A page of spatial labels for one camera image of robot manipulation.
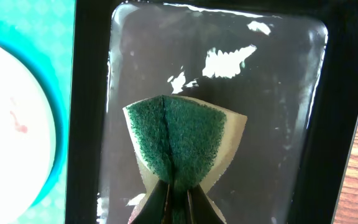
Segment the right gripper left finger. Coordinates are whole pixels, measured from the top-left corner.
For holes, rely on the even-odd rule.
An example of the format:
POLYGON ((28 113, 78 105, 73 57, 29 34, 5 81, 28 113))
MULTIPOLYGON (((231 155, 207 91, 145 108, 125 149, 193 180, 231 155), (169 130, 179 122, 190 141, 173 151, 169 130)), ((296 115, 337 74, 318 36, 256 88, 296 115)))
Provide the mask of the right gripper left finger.
POLYGON ((170 185, 159 180, 131 224, 170 224, 170 185))

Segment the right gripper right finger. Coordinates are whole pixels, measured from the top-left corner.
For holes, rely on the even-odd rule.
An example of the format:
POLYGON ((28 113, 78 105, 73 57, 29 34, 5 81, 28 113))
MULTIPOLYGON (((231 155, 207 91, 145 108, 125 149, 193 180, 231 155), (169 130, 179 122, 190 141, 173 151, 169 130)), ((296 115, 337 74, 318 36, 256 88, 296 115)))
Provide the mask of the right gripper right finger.
POLYGON ((223 224, 200 185, 187 190, 187 224, 223 224))

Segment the green scouring sponge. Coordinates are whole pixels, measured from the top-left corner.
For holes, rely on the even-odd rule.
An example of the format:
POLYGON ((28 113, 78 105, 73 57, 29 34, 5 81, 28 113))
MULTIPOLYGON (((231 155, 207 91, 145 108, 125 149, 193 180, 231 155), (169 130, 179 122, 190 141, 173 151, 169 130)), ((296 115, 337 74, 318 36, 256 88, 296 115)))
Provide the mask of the green scouring sponge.
MULTIPOLYGON (((240 145, 247 116, 187 96, 160 95, 123 107, 146 192, 139 214, 159 180, 170 185, 170 223, 186 223, 187 190, 208 193, 240 145)), ((221 211, 207 196, 219 218, 221 211)))

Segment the white plate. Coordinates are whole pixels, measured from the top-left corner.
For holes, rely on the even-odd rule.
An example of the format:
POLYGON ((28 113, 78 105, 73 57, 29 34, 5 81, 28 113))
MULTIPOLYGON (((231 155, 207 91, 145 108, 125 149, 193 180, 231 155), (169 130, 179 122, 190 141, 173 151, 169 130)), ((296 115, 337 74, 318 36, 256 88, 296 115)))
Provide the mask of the white plate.
POLYGON ((0 223, 14 221, 37 198, 55 147, 52 110, 42 87, 0 48, 0 223))

